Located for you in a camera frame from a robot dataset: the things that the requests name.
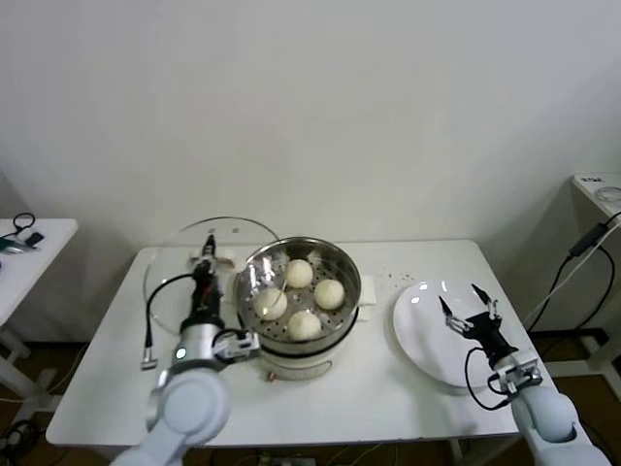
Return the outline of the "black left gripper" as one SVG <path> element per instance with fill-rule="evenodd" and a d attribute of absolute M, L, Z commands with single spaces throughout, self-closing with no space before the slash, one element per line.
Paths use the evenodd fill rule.
<path fill-rule="evenodd" d="M 192 323 L 223 322 L 220 314 L 221 293 L 218 278 L 214 275 L 217 266 L 215 252 L 215 236 L 210 234 L 203 246 L 203 258 L 197 259 L 193 267 L 195 288 L 191 295 L 190 306 Z"/>

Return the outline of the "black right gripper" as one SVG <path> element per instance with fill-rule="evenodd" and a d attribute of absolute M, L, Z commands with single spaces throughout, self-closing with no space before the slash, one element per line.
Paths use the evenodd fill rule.
<path fill-rule="evenodd" d="M 517 352 L 518 348 L 512 346 L 500 332 L 503 320 L 498 314 L 498 301 L 474 283 L 472 288 L 487 308 L 488 313 L 481 313 L 463 320 L 452 313 L 447 303 L 440 296 L 441 310 L 446 326 L 468 340 L 479 342 L 489 361 L 500 361 Z"/>

